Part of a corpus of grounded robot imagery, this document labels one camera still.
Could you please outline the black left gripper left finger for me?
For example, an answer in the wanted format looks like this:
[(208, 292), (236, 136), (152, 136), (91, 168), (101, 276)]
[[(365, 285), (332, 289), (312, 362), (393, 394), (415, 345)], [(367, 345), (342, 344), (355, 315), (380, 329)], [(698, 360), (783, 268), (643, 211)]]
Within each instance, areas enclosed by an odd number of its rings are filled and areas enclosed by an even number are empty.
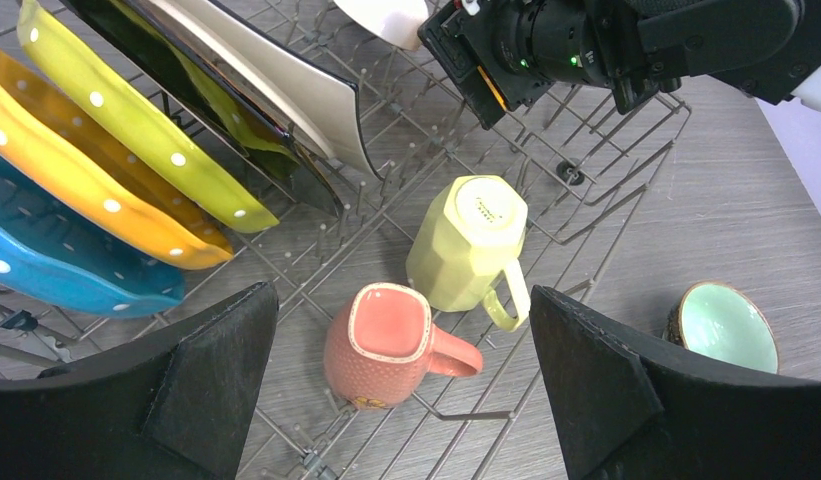
[(0, 479), (232, 479), (272, 349), (273, 284), (137, 340), (0, 380)]

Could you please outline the green polka dot plate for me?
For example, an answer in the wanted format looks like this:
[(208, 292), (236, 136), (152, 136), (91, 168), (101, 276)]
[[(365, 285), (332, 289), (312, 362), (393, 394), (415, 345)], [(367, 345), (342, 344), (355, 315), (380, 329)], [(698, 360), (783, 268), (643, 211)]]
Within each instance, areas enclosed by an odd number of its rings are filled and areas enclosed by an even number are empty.
[(18, 41), (38, 69), (139, 160), (233, 230), (280, 220), (38, 1), (22, 1)]

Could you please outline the yellow green mug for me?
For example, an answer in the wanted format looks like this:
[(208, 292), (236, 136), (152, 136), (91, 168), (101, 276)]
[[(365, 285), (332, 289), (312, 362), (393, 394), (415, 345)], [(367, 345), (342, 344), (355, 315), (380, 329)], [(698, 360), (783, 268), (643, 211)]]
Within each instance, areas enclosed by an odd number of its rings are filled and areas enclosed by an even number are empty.
[(499, 329), (517, 330), (531, 306), (519, 260), (527, 213), (500, 176), (454, 179), (427, 209), (405, 262), (408, 281), (436, 310), (482, 306)]

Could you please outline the orange bowl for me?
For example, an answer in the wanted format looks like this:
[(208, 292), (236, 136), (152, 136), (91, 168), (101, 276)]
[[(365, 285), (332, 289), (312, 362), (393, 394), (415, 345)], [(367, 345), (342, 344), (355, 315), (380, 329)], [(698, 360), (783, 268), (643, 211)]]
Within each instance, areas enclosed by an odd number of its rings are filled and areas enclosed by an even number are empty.
[(506, 101), (505, 101), (504, 97), (502, 96), (501, 92), (498, 90), (498, 88), (497, 88), (497, 86), (495, 85), (495, 83), (494, 83), (494, 82), (492, 81), (492, 79), (489, 77), (489, 75), (487, 74), (487, 72), (484, 70), (484, 68), (483, 68), (482, 66), (478, 66), (478, 67), (477, 67), (477, 71), (478, 71), (478, 72), (479, 72), (479, 74), (481, 75), (481, 77), (482, 77), (483, 81), (484, 81), (484, 82), (485, 82), (485, 84), (487, 85), (488, 89), (490, 90), (491, 94), (492, 94), (492, 95), (493, 95), (493, 97), (495, 98), (495, 100), (496, 100), (496, 102), (498, 103), (498, 105), (501, 107), (501, 109), (502, 109), (502, 110), (507, 111), (507, 110), (508, 110), (508, 106), (507, 106), (507, 103), (506, 103)]

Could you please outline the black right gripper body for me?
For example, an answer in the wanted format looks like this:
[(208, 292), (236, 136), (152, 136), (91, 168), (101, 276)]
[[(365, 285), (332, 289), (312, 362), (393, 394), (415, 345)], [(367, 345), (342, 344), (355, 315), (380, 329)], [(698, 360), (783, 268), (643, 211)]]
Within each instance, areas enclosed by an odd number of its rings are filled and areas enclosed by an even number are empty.
[(703, 75), (821, 112), (821, 0), (452, 1), (418, 36), (484, 129), (557, 83), (624, 115)]

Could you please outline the blue polka dot plate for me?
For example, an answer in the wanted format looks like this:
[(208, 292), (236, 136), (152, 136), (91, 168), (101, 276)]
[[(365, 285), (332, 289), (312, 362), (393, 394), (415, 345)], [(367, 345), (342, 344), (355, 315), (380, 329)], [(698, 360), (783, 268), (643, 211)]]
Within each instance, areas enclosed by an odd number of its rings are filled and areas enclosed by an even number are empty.
[(115, 318), (178, 306), (181, 271), (105, 232), (0, 156), (0, 285)]

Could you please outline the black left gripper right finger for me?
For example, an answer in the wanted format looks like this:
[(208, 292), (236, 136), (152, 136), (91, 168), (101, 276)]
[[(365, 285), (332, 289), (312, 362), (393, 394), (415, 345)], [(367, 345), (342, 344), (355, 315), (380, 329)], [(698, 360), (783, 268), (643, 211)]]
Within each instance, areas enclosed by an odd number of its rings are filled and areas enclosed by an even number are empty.
[(821, 479), (821, 381), (715, 360), (547, 286), (534, 345), (571, 479)]

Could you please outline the pale green celadon bowl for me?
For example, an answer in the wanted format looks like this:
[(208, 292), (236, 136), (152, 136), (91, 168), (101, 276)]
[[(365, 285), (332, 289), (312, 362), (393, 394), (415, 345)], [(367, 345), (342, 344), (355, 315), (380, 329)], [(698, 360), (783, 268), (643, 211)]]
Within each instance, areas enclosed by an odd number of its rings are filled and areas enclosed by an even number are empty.
[(690, 286), (670, 310), (662, 338), (736, 366), (771, 374), (780, 368), (767, 319), (751, 299), (726, 283)]

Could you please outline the orange polka dot plate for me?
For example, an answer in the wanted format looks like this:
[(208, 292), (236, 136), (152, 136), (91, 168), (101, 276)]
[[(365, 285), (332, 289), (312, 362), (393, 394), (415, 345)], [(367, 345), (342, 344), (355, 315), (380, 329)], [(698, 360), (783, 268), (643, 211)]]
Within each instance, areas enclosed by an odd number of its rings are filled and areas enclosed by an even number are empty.
[(229, 261), (208, 216), (72, 100), (0, 50), (0, 155), (76, 213), (187, 270)]

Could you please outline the white bowl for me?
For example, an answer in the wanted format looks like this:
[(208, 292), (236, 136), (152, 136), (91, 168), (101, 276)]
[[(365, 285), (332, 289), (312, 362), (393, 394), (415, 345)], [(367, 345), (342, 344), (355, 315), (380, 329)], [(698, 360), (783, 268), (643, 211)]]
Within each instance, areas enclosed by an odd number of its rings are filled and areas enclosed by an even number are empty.
[(370, 33), (408, 51), (420, 48), (417, 30), (430, 15), (423, 0), (335, 0), (334, 4)]

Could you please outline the square floral plate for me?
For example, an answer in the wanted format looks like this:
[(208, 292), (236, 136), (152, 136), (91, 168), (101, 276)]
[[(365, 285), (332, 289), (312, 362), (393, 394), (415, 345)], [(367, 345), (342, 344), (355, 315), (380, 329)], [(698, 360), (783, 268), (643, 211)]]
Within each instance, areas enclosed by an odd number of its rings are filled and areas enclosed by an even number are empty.
[(282, 124), (276, 104), (160, 1), (69, 1), (67, 7), (151, 77), (236, 154), (225, 161), (253, 185), (339, 217), (344, 204), (315, 157)]

